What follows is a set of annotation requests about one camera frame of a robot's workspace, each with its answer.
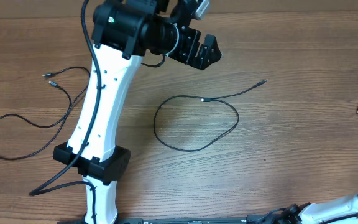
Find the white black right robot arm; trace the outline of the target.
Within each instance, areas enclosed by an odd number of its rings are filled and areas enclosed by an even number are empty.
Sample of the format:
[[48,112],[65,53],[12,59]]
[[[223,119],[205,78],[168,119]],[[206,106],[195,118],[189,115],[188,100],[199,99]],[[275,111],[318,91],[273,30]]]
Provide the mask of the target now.
[[358,193],[326,203],[293,205],[273,219],[274,223],[358,223]]

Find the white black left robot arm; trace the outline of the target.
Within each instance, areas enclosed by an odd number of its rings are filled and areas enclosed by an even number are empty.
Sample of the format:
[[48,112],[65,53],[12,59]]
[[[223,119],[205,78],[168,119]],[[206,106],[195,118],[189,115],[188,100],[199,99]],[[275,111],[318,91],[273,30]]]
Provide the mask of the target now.
[[117,181],[130,151],[117,146],[116,130],[131,81],[146,52],[198,70],[221,58],[218,43],[190,28],[209,10],[208,0],[179,1],[169,17],[167,1],[105,1],[93,14],[92,72],[80,118],[70,139],[53,158],[75,167],[86,187],[82,223],[117,223]]

